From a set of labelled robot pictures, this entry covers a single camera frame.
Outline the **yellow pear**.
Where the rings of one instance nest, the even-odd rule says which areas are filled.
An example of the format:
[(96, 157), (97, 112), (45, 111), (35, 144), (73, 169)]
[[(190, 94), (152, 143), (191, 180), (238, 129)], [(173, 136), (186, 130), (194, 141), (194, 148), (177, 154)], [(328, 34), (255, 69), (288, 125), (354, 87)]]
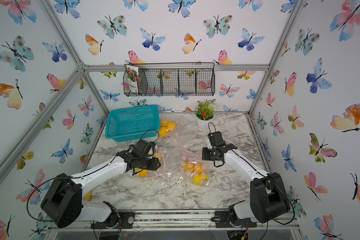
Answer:
[(182, 162), (182, 167), (187, 171), (192, 171), (195, 168), (195, 163), (185, 160)]

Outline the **yellow-green pear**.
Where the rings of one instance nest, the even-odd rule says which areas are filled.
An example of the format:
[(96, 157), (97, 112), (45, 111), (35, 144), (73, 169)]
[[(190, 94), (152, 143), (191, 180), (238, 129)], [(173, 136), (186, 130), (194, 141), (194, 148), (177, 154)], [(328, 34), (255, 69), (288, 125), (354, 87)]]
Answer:
[(197, 186), (205, 186), (208, 181), (208, 175), (205, 172), (194, 172), (192, 176), (192, 183)]

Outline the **clear zip-top bag with pears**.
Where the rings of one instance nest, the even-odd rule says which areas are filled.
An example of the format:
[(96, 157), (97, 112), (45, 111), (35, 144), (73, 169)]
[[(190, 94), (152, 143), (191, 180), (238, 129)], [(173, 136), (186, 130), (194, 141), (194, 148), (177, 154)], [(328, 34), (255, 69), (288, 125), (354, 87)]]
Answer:
[[(201, 155), (180, 147), (164, 148), (160, 152), (163, 156), (163, 177), (170, 180), (180, 180), (192, 183), (192, 176), (194, 172), (205, 172), (209, 177), (208, 186), (211, 180), (211, 174), (207, 164), (201, 160)], [(188, 160), (195, 163), (195, 168), (192, 171), (187, 171), (182, 167), (182, 162)]]

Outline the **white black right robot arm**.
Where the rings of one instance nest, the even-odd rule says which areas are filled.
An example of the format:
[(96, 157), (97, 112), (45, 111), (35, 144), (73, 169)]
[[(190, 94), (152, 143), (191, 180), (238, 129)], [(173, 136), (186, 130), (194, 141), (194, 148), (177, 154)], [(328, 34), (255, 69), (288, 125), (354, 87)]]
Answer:
[(264, 224), (290, 211), (290, 203), (281, 176), (268, 173), (248, 160), (233, 144), (227, 144), (221, 132), (208, 134), (208, 146), (203, 148), (202, 160), (221, 162), (233, 168), (250, 186), (248, 201), (229, 206), (228, 219), (234, 226), (256, 219)]

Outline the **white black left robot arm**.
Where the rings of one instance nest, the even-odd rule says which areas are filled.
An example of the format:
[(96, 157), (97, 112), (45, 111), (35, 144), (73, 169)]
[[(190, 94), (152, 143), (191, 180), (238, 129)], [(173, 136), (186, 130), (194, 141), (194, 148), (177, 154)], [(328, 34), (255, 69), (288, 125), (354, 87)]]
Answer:
[(75, 222), (92, 222), (93, 229), (121, 229), (128, 223), (128, 217), (107, 201), (89, 203), (84, 198), (91, 190), (118, 175), (129, 171), (137, 175), (142, 170), (158, 170), (161, 162), (155, 153), (155, 142), (139, 140), (88, 171), (72, 176), (60, 174), (51, 180), (41, 208), (58, 228)]

